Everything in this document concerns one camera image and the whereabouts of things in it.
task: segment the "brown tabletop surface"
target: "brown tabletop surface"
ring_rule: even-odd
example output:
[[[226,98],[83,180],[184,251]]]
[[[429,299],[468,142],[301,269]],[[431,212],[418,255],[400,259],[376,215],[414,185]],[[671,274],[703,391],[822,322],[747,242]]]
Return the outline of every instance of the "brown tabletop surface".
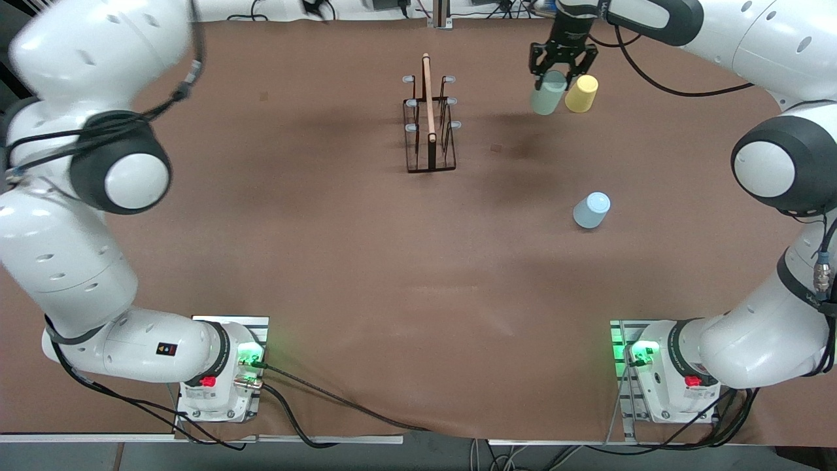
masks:
[[[730,171],[736,141],[778,108],[756,89],[667,95],[603,49],[593,109],[536,116],[528,44],[550,23],[455,25],[208,24],[205,75],[155,124],[170,194],[109,217],[140,278],[136,305],[270,316],[272,364],[437,432],[601,440],[616,393],[608,321],[733,308],[798,232]],[[648,39],[630,48],[681,90],[740,83]],[[401,77],[420,73],[425,52],[436,80],[457,79],[454,172],[405,171]],[[186,65],[137,107],[167,96]],[[572,208],[593,191],[613,207],[580,230]],[[73,383],[40,351],[37,306],[6,272],[0,288],[0,431],[170,432]],[[170,403],[161,385],[103,381]],[[836,386],[830,375],[764,388],[742,439],[837,446]],[[399,432],[279,388],[309,434]],[[272,398],[252,422],[215,429],[292,433]],[[643,440],[669,432],[638,429]]]

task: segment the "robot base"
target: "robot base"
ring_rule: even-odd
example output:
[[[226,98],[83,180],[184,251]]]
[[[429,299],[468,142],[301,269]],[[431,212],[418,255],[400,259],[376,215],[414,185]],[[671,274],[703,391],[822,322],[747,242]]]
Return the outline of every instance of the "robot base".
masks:
[[[706,409],[720,394],[721,385],[688,386],[671,361],[668,339],[675,321],[648,322],[629,347],[629,359],[642,390],[648,415],[653,422],[686,423]],[[711,422],[711,411],[696,423]]]
[[[264,359],[270,318],[242,316],[193,316],[194,320],[221,323],[230,341],[230,357],[214,386],[181,383],[177,410],[199,422],[245,422],[259,410],[262,370],[241,365],[240,360]]]

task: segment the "black sticker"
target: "black sticker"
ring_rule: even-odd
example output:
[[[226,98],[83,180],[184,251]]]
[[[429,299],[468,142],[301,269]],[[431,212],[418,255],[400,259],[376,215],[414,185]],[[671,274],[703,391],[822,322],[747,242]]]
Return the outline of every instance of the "black sticker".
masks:
[[[160,342],[157,344],[157,354],[158,355],[166,355],[166,356],[174,356],[177,353],[177,345],[176,344],[164,344]]]

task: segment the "white round joint cap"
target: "white round joint cap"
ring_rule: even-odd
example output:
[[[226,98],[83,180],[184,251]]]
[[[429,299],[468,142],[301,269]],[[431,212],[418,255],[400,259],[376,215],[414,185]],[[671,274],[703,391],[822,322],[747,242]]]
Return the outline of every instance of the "white round joint cap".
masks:
[[[610,211],[610,198],[604,193],[591,193],[587,197],[587,207],[598,215],[603,215]]]
[[[126,155],[105,176],[108,198],[123,208],[138,210],[155,204],[168,188],[166,164],[147,153]]]
[[[747,191],[773,198],[788,191],[796,178],[796,167],[784,149],[772,142],[750,142],[735,157],[736,178]]]

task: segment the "white robotic arm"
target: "white robotic arm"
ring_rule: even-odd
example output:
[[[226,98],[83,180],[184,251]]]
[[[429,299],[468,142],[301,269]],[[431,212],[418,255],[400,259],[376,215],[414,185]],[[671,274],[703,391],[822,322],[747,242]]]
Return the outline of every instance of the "white robotic arm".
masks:
[[[261,360],[262,347],[237,323],[133,307],[136,275],[104,217],[149,210],[168,190],[171,165],[147,122],[176,99],[129,110],[185,53],[189,13],[184,1],[64,0],[14,39],[13,66],[38,99],[4,122],[13,188],[0,194],[0,260],[46,314],[47,356],[181,382],[182,411],[241,422],[258,371],[239,361]]]
[[[731,70],[767,90],[783,109],[733,149],[737,182],[786,215],[837,220],[837,4],[558,0],[557,10],[550,41],[532,46],[530,66],[538,80],[563,62],[570,65],[567,81],[586,71],[590,46],[580,44],[594,18]],[[580,57],[583,67],[576,65]],[[652,420],[690,421],[718,397],[721,384],[755,388],[829,369],[833,232],[824,239],[821,226],[806,226],[776,272],[731,312],[661,321],[642,333],[631,357]]]

